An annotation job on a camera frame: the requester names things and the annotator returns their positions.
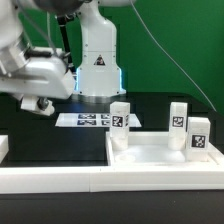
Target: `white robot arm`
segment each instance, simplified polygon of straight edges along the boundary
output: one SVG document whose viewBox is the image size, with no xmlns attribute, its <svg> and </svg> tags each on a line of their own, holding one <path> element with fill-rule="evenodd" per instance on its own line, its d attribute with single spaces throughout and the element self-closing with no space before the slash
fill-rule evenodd
<svg viewBox="0 0 224 224">
<path fill-rule="evenodd" d="M 21 95 L 22 109 L 50 115 L 52 104 L 46 97 L 67 99 L 75 80 L 60 57 L 30 50 L 17 6 L 63 14 L 76 11 L 84 1 L 0 0 L 0 91 Z"/>
</svg>

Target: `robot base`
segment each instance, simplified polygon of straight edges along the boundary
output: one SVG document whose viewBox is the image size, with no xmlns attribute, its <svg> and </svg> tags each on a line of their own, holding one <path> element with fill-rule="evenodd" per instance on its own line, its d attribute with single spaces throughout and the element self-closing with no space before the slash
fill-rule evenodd
<svg viewBox="0 0 224 224">
<path fill-rule="evenodd" d="M 122 93 L 115 95 L 115 96 L 85 96 L 80 93 L 74 92 L 72 94 L 72 99 L 85 102 L 85 103 L 111 103 L 118 99 L 125 99 L 126 98 L 126 91 L 122 91 Z"/>
</svg>

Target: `printed marker sheet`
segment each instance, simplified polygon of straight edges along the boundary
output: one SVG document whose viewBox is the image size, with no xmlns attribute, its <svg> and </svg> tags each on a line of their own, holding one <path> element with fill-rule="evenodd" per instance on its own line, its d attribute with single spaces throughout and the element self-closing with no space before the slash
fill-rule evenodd
<svg viewBox="0 0 224 224">
<path fill-rule="evenodd" d="M 61 113 L 57 127 L 110 127 L 110 114 Z M 141 127 L 135 114 L 130 114 L 130 127 Z"/>
</svg>

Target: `table surface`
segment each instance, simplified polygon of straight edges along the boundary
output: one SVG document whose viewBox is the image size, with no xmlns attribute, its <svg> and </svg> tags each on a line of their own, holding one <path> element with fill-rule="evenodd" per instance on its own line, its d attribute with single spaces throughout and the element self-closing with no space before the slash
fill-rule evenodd
<svg viewBox="0 0 224 224">
<path fill-rule="evenodd" d="M 142 128 L 168 131 L 171 102 L 187 102 L 188 115 L 208 117 L 210 142 L 224 152 L 224 117 L 189 95 L 128 93 Z M 0 96 L 0 134 L 9 135 L 10 151 L 0 167 L 107 166 L 108 128 L 58 128 L 60 113 L 109 113 L 110 104 L 55 101 L 56 113 L 41 117 Z M 2 223 L 223 223 L 224 191 L 148 191 L 38 195 L 0 195 Z"/>
</svg>

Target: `green backdrop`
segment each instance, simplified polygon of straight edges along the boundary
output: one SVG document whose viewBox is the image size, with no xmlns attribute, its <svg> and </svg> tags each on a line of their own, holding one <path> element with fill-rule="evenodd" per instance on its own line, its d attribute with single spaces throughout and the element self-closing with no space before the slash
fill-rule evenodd
<svg viewBox="0 0 224 224">
<path fill-rule="evenodd" d="M 203 89 L 224 114 L 224 1 L 138 0 L 135 4 L 158 42 Z M 129 92 L 182 92 L 208 104 L 192 83 L 153 43 L 131 7 L 101 8 L 118 29 L 118 64 Z M 46 30 L 46 13 L 31 12 Z M 24 21 L 34 45 L 46 42 Z M 81 63 L 79 21 L 68 24 L 74 63 Z M 51 16 L 52 40 L 62 47 Z"/>
</svg>

